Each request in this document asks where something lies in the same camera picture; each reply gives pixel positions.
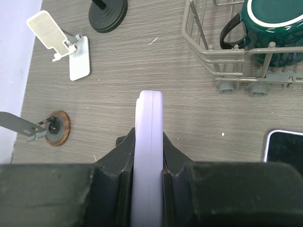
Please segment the white speck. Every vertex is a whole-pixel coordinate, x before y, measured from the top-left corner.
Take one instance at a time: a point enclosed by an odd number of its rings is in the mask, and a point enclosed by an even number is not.
[[[153,42],[155,42],[158,38],[159,38],[159,37],[155,38],[155,39],[154,39],[150,44],[148,44],[148,45],[153,44]]]

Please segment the light blue wall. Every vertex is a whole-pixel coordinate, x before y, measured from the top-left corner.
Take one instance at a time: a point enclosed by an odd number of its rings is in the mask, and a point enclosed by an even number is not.
[[[0,7],[0,111],[20,116],[35,36],[26,19],[42,0],[2,0]],[[0,163],[10,163],[17,134],[0,127]]]

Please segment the table surface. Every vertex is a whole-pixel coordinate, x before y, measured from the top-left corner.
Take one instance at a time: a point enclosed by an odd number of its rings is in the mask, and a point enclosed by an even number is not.
[[[213,76],[181,35],[184,0],[128,3],[122,24],[99,34],[89,25],[89,0],[44,0],[42,9],[62,29],[89,38],[91,74],[70,81],[68,57],[52,62],[53,52],[36,39],[22,117],[39,122],[64,110],[71,134],[60,147],[45,139],[26,143],[18,135],[13,163],[92,163],[103,157],[117,137],[134,127],[142,90],[162,91],[164,131],[193,160],[260,161],[269,131],[303,131],[301,86],[274,87],[262,98],[249,97],[245,90],[218,94]],[[226,7],[206,10],[205,35],[215,47],[228,14]]]

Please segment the mug handle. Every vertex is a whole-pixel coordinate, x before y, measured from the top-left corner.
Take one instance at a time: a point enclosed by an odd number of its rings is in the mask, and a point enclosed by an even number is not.
[[[236,42],[231,42],[231,43],[224,42],[225,37],[240,23],[241,23],[241,15],[240,13],[237,13],[237,15],[235,15],[233,19],[231,19],[227,23],[227,25],[223,28],[220,34],[220,46],[222,49],[233,49],[235,45],[238,45],[239,49],[243,49],[245,47],[244,38]]]

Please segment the round wooden coaster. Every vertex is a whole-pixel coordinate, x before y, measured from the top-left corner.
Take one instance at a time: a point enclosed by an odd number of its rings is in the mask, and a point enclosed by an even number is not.
[[[71,120],[66,112],[57,110],[52,112],[49,117],[55,117],[56,123],[59,126],[59,130],[56,134],[51,134],[49,131],[45,137],[46,141],[52,146],[61,146],[66,142],[71,132]]]

